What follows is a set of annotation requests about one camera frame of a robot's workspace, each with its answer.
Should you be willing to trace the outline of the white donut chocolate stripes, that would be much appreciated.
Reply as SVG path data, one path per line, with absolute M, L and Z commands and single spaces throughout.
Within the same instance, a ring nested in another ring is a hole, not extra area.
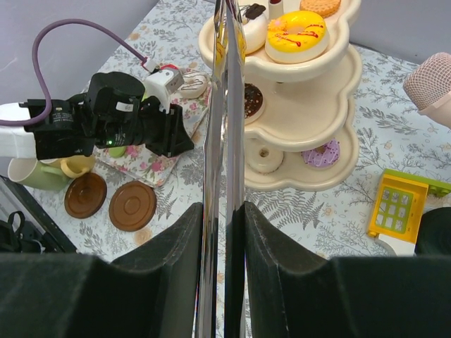
M 185 99 L 200 97 L 208 86 L 208 77 L 199 71 L 183 73 L 183 84 L 178 89 L 179 94 Z

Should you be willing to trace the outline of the yellow toy window block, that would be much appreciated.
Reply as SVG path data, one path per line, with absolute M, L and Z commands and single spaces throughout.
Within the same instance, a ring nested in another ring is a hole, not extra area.
M 391 256 L 413 256 L 428 195 L 444 197 L 450 184 L 385 169 L 367 234 Z

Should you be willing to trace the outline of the yellow glazed donut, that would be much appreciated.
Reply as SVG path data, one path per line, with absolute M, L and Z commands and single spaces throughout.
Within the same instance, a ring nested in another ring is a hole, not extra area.
M 319 14 L 294 11 L 268 24 L 265 52 L 276 63 L 303 63 L 320 56 L 329 40 L 326 22 Z

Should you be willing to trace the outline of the pink microphone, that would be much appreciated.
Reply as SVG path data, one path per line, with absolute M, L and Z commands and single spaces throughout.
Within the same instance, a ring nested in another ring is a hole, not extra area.
M 450 128 L 450 54 L 426 59 L 403 83 L 403 90 L 419 114 Z

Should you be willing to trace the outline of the orange round biscuit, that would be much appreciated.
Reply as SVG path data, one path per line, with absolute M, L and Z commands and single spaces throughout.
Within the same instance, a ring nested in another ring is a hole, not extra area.
M 328 18 L 338 12 L 340 5 L 341 0 L 301 0 L 299 9 L 312 11 L 322 18 Z

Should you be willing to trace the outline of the chocolate sprinkled donut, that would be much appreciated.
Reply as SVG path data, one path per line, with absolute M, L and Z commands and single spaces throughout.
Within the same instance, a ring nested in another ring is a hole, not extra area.
M 248 125 L 263 114 L 265 109 L 264 95 L 255 85 L 245 83 L 244 103 L 245 125 Z

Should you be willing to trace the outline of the purple sprinkled donut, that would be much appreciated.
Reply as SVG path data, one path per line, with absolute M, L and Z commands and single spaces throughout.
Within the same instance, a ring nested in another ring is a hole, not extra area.
M 333 138 L 315 149 L 303 151 L 301 157 L 306 165 L 324 169 L 334 165 L 340 158 L 340 142 Z

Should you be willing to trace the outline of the yellow cup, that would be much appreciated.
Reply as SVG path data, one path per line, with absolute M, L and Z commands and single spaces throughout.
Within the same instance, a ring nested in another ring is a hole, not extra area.
M 90 172 L 94 168 L 95 158 L 93 156 L 80 155 L 67 158 L 41 160 L 41 163 L 53 168 L 61 169 L 66 176 L 71 179 L 76 179 Z

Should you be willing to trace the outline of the white donut with chocolate square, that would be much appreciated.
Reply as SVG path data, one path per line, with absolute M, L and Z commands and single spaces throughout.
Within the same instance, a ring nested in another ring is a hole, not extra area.
M 239 5 L 239 9 L 246 43 L 245 54 L 248 55 L 265 45 L 268 25 L 266 7 L 253 3 Z

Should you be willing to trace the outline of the metal serving tongs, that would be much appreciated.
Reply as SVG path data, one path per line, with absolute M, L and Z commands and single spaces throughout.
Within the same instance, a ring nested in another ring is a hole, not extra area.
M 217 1 L 212 84 L 204 143 L 202 258 L 196 337 L 216 335 L 218 219 L 226 174 L 225 337 L 245 337 L 245 37 L 236 1 Z

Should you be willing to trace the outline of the brown wooden coaster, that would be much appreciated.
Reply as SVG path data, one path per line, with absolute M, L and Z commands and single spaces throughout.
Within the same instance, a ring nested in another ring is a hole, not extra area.
M 68 215 L 84 219 L 93 216 L 103 205 L 107 193 L 105 180 L 96 173 L 87 173 L 70 184 L 64 206 Z
M 109 205 L 109 217 L 119 230 L 134 232 L 142 229 L 156 212 L 154 190 L 140 182 L 123 184 L 113 195 Z

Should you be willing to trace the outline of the cream three-tier dessert stand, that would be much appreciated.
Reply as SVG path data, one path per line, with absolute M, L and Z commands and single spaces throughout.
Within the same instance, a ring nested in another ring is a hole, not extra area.
M 359 140 L 352 127 L 353 95 L 362 76 L 362 61 L 350 44 L 350 26 L 360 9 L 359 1 L 343 1 L 337 13 L 326 19 L 330 40 L 318 57 L 298 64 L 278 64 L 263 49 L 248 55 L 244 76 L 264 95 L 265 109 L 245 127 L 245 142 L 257 139 L 284 153 L 279 169 L 254 172 L 245 164 L 245 184 L 260 191 L 295 187 L 308 192 L 330 189 L 354 170 Z M 340 142 L 340 158 L 324 169 L 304 163 L 303 151 L 315 149 L 333 138 Z

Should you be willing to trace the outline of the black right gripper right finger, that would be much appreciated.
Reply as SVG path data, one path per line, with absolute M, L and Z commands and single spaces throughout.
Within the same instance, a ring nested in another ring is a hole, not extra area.
M 245 204 L 254 337 L 449 337 L 450 259 L 324 259 Z

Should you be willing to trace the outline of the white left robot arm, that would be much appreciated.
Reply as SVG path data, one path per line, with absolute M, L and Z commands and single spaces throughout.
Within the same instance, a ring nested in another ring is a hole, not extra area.
M 47 160 L 139 145 L 157 156 L 179 156 L 194 148 L 183 108 L 171 101 L 183 83 L 175 68 L 159 69 L 145 81 L 121 72 L 96 73 L 87 92 L 53 100 L 42 121 L 1 127 L 1 156 Z

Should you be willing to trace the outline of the green round biscuit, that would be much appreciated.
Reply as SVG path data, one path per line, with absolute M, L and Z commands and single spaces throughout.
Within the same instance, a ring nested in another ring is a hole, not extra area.
M 125 155 L 126 151 L 127 151 L 126 146 L 118 146 L 118 147 L 110 148 L 108 150 L 108 154 L 112 158 L 120 158 Z

